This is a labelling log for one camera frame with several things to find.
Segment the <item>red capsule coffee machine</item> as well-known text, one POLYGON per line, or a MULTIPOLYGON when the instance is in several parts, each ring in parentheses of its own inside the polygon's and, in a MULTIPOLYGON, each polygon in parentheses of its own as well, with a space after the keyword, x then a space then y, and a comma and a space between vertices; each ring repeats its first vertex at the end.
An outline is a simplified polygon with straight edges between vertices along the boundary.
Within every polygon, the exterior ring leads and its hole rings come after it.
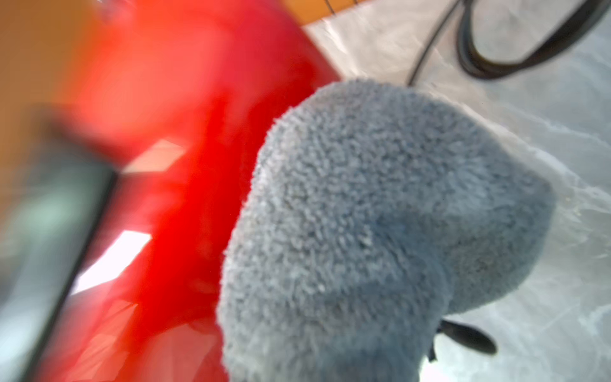
POLYGON ((35 381, 226 381, 223 252, 274 120, 334 67, 349 1, 105 1, 65 132, 118 173, 35 381))

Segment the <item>grey microfibre cloth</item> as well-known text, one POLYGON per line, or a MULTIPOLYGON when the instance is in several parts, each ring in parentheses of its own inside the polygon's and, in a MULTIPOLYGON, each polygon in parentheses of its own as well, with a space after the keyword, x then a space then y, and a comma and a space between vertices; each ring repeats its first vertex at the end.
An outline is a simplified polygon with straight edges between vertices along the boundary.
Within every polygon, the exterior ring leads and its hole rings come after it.
POLYGON ((330 84, 270 129, 225 252, 232 381, 417 381, 448 320, 515 290, 555 211, 549 182, 412 88, 330 84))

